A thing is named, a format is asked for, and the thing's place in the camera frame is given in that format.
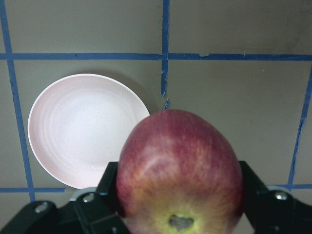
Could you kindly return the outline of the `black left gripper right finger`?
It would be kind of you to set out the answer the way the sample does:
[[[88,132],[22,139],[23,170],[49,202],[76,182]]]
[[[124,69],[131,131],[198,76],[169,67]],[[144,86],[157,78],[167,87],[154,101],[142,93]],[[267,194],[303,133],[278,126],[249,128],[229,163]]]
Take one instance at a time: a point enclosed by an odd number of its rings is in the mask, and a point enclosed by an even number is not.
[[[310,234],[312,206],[278,186],[266,186],[245,161],[243,210],[255,234]]]

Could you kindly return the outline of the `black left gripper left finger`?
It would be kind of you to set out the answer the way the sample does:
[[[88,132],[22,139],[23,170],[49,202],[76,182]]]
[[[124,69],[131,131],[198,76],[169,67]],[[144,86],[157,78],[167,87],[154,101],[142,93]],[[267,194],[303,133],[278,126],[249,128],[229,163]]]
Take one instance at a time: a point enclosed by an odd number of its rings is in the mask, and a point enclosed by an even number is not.
[[[75,201],[75,212],[85,234],[127,233],[127,228],[118,215],[117,167],[117,162],[110,162],[95,191],[86,192]]]

